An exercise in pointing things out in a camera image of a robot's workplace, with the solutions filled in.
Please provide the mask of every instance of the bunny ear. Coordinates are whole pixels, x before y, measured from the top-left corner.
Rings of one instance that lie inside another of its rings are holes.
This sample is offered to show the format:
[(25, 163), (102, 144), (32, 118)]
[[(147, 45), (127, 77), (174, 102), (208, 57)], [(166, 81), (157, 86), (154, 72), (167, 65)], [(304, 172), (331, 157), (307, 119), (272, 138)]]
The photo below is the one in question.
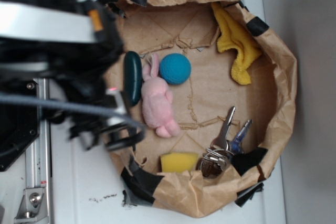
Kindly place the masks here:
[(160, 59), (156, 53), (151, 54), (149, 57), (146, 57), (146, 59), (148, 61), (148, 64), (146, 64), (142, 68), (142, 78), (144, 81), (147, 81), (150, 78), (157, 77), (159, 75), (160, 66)]
[(160, 59), (159, 59), (158, 54), (153, 53), (151, 55), (150, 65), (152, 67), (151, 77), (157, 77), (159, 75), (159, 66), (160, 66)]

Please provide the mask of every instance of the yellow sponge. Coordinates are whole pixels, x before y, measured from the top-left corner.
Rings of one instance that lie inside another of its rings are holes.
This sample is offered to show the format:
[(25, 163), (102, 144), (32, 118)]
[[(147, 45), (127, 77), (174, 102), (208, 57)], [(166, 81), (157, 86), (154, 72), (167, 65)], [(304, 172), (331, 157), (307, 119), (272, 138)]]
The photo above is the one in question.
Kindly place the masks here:
[(197, 153), (167, 153), (161, 155), (161, 167), (164, 173), (191, 171), (198, 160)]

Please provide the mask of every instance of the pink stuffed bunny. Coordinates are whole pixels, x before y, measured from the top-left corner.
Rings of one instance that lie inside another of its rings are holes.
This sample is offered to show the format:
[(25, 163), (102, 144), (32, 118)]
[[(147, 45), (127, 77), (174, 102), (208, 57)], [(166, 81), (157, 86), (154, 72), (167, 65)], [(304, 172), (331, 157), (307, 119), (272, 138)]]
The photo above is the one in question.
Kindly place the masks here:
[(159, 64), (158, 55), (152, 54), (149, 64), (142, 68), (142, 113), (148, 127), (156, 129), (158, 136), (168, 138), (179, 135), (181, 129), (174, 120), (173, 92), (158, 77)]

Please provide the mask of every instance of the keys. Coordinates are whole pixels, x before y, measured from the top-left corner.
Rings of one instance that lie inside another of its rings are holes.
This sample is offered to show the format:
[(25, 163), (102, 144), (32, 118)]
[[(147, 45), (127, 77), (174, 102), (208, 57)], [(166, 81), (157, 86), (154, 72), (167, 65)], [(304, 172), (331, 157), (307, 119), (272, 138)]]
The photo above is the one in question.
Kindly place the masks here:
[(202, 171), (204, 177), (218, 176), (228, 168), (234, 155), (244, 153), (241, 143), (252, 125), (252, 120), (244, 124), (232, 141), (226, 139), (235, 110), (234, 106), (231, 107), (218, 137), (213, 139), (211, 147), (206, 149), (207, 153), (198, 162), (197, 169)]
[(252, 125), (252, 120), (247, 120), (244, 124), (243, 128), (237, 133), (235, 138), (232, 141), (227, 141), (229, 145), (229, 151), (234, 154), (244, 153), (243, 149), (241, 148), (241, 142), (243, 141), (248, 129)]
[(227, 114), (226, 120), (223, 123), (222, 129), (219, 132), (218, 137), (216, 137), (215, 139), (213, 139), (213, 141), (211, 142), (211, 148), (222, 148), (225, 150), (228, 150), (228, 144), (226, 141), (227, 138), (227, 134), (229, 133), (230, 127), (231, 127), (231, 121), (232, 121), (232, 117), (233, 114), (235, 113), (236, 107), (232, 107), (229, 110), (229, 113)]

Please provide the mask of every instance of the silver key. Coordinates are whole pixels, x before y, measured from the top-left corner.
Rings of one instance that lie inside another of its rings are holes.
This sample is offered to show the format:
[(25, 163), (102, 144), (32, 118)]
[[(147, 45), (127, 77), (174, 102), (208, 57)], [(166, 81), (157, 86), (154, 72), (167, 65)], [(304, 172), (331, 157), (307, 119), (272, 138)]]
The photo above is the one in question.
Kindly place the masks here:
[(227, 162), (223, 158), (220, 157), (217, 161), (217, 165), (220, 167), (222, 171), (225, 171), (227, 167)]
[(210, 155), (206, 156), (206, 154), (203, 154), (203, 156), (204, 156), (203, 158), (206, 159), (206, 160), (209, 160), (209, 161), (212, 161), (212, 162), (215, 162), (215, 163), (218, 162), (217, 157), (213, 157), (213, 156), (210, 156)]
[(213, 156), (216, 156), (216, 157), (223, 157), (222, 154), (216, 152), (216, 150), (213, 150), (213, 149), (211, 149), (211, 148), (207, 148), (206, 151), (207, 151), (208, 153), (210, 153), (210, 155), (213, 155)]
[(227, 114), (227, 117), (225, 119), (225, 122), (223, 123), (223, 126), (219, 132), (218, 137), (216, 137), (215, 139), (213, 139), (213, 141), (211, 142), (211, 148), (223, 148), (225, 150), (228, 150), (228, 143), (226, 141), (227, 138), (227, 134), (229, 133), (230, 127), (231, 127), (231, 122), (232, 122), (232, 117), (233, 114), (235, 113), (236, 107), (232, 107), (229, 110), (229, 113)]

